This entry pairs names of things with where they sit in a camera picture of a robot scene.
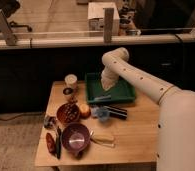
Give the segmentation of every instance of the brown basket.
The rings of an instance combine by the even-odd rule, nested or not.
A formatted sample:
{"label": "brown basket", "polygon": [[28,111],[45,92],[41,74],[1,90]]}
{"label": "brown basket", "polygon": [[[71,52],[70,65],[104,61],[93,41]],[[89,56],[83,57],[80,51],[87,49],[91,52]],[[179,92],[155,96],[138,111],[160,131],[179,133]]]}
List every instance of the brown basket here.
{"label": "brown basket", "polygon": [[78,122],[80,111],[75,103],[65,103],[58,108],[57,119],[64,125],[72,122]]}

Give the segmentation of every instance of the white object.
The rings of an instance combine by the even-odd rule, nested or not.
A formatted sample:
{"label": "white object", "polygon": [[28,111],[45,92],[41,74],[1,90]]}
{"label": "white object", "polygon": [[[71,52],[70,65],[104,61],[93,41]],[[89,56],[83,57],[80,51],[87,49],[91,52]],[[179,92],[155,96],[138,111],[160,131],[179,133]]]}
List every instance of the white object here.
{"label": "white object", "polygon": [[195,171],[195,92],[129,65],[123,60],[128,58],[125,48],[103,55],[103,88],[113,86],[120,75],[159,104],[157,170]]}
{"label": "white object", "polygon": [[65,83],[67,87],[72,88],[73,90],[77,89],[77,76],[74,74],[69,74],[65,77]]}
{"label": "white object", "polygon": [[104,8],[114,8],[112,35],[117,36],[119,32],[120,17],[114,2],[90,2],[88,5],[89,30],[103,31]]}

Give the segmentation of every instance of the cup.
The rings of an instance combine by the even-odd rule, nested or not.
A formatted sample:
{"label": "cup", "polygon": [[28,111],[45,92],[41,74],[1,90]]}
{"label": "cup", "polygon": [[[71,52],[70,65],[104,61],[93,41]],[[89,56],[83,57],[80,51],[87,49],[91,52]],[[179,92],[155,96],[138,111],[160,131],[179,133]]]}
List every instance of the cup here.
{"label": "cup", "polygon": [[78,78],[74,74],[68,74],[65,77],[66,86],[76,91]]}
{"label": "cup", "polygon": [[70,87],[66,87],[63,89],[63,95],[68,102],[72,101],[74,97],[74,90]]}

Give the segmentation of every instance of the bowl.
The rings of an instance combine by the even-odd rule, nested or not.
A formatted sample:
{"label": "bowl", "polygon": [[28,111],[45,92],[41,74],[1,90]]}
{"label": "bowl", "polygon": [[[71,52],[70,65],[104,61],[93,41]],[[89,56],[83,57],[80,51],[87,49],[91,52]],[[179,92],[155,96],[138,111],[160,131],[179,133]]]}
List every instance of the bowl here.
{"label": "bowl", "polygon": [[65,103],[58,108],[56,116],[64,125],[78,122],[80,118],[79,107],[75,103]]}
{"label": "bowl", "polygon": [[70,123],[64,128],[62,133],[63,147],[78,157],[90,144],[90,132],[88,128],[81,123]]}

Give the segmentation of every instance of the table leg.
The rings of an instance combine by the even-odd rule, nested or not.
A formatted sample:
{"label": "table leg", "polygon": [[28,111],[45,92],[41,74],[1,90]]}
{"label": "table leg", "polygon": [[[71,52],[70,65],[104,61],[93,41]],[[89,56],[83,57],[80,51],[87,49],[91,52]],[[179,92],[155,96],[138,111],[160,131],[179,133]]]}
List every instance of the table leg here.
{"label": "table leg", "polygon": [[60,171],[60,169],[58,168],[58,166],[51,166],[53,171]]}

